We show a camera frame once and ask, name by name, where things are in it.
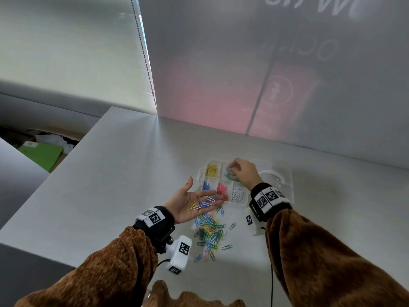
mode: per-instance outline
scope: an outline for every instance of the person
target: person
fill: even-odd
[[[254,199],[256,189],[269,187],[254,164],[237,158],[229,165]],[[189,192],[192,177],[166,202],[174,224],[188,222],[212,207],[187,210],[192,201],[216,191]],[[265,238],[274,272],[294,307],[299,306],[409,306],[409,292],[385,271],[360,257],[325,229],[291,207],[275,212],[267,222]],[[127,227],[105,248],[91,254],[78,268],[48,289],[34,292],[16,307],[141,306],[155,273],[158,257],[145,231]],[[224,306],[183,292],[172,299],[164,281],[153,285],[143,306]],[[245,306],[236,300],[229,306]]]

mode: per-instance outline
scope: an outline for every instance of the hand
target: hand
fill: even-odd
[[[229,164],[232,176],[243,184],[249,191],[263,180],[258,175],[256,165],[248,160],[236,158]]]
[[[213,191],[190,191],[193,185],[193,178],[190,176],[187,183],[176,191],[176,193],[169,199],[163,206],[173,215],[175,218],[175,225],[188,222],[198,217],[202,213],[215,210],[218,206],[222,205],[224,201],[218,199],[215,202],[211,202],[212,207],[204,207],[196,210],[187,210],[188,206],[195,201],[195,206],[203,201],[208,201],[205,196],[216,195],[216,190]]]

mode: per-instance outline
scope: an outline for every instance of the brown fabric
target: brown fabric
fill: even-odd
[[[294,307],[409,307],[409,292],[391,276],[293,210],[268,221],[266,241],[274,272]],[[145,233],[127,227],[51,288],[26,296],[16,307],[139,307],[156,266],[156,252]],[[157,281],[144,306],[224,305],[190,292],[172,299],[166,284]],[[237,300],[229,306],[245,305]]]

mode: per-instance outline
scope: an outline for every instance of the person's right hand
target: person's right hand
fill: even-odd
[[[256,165],[248,160],[236,158],[229,164],[232,176],[239,180],[249,191],[263,180],[258,175]]]

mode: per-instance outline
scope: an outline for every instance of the white table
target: white table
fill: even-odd
[[[119,108],[100,119],[10,219],[0,242],[78,266],[145,208],[163,204],[208,159],[235,157],[288,163],[294,208],[409,287],[409,171]],[[187,223],[173,236],[193,233]],[[233,237],[232,252],[218,253],[215,262],[190,261],[180,276],[160,266],[153,281],[164,279],[173,297],[194,291],[225,304],[242,298],[248,306],[268,306],[264,237],[239,225],[236,234],[243,238]],[[275,281],[274,304],[290,306]]]

